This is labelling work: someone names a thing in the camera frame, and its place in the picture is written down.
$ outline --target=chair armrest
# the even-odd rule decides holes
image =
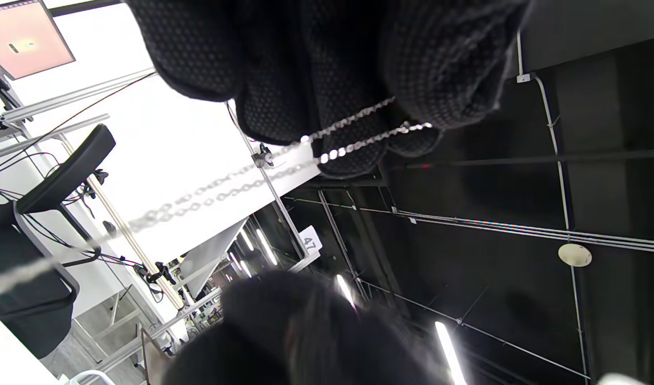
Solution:
[[[65,217],[65,219],[72,225],[73,229],[82,236],[82,239],[87,241],[87,243],[92,244],[92,250],[94,250],[94,256],[89,257],[89,258],[82,258],[81,260],[77,261],[68,261],[68,263],[63,263],[63,267],[70,267],[70,266],[77,266],[77,265],[82,265],[84,263],[89,263],[90,261],[95,261],[99,259],[99,256],[101,256],[101,246],[94,240],[94,238],[91,238],[89,235],[89,232],[82,227],[80,222],[73,216],[73,214],[68,210],[67,207],[65,207],[63,204],[60,205],[58,208],[58,211],[60,211],[60,214]]]

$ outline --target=floor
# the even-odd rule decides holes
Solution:
[[[88,312],[76,317],[67,337],[51,354],[42,358],[41,363],[56,377],[65,374],[68,378],[72,378],[78,373],[94,367],[124,344],[135,339],[138,322],[145,327],[149,325],[148,319],[140,314],[106,336],[92,340],[90,336],[99,334],[111,324],[111,307],[113,305],[114,299],[107,299]],[[135,309],[133,299],[124,296],[119,302],[115,322],[119,322]],[[136,360],[136,356],[131,357],[130,360],[122,361],[114,369],[110,370],[107,375],[116,385],[145,384],[143,368],[141,366],[135,367],[134,360]]]

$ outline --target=white sign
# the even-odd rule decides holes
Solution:
[[[322,248],[322,242],[320,242],[320,238],[317,237],[315,228],[310,225],[306,227],[305,230],[300,232],[299,235],[303,240],[303,246],[305,246],[305,250],[307,250],[307,255],[312,256],[316,253],[319,256],[319,250]]]

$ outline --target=black chair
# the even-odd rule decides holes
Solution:
[[[17,202],[0,205],[0,273],[38,258],[52,258],[26,224],[25,214],[58,210],[85,241],[92,240],[63,200],[87,180],[114,146],[107,127],[97,125],[48,178]],[[100,255],[101,248],[95,247],[91,258],[57,264],[51,271],[0,295],[0,320],[35,357],[51,353],[70,331],[73,302],[80,287],[64,266],[89,263]]]

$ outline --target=smoke detector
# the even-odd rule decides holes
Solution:
[[[564,263],[574,267],[588,266],[593,260],[593,255],[586,247],[575,243],[563,244],[559,247],[557,254]]]

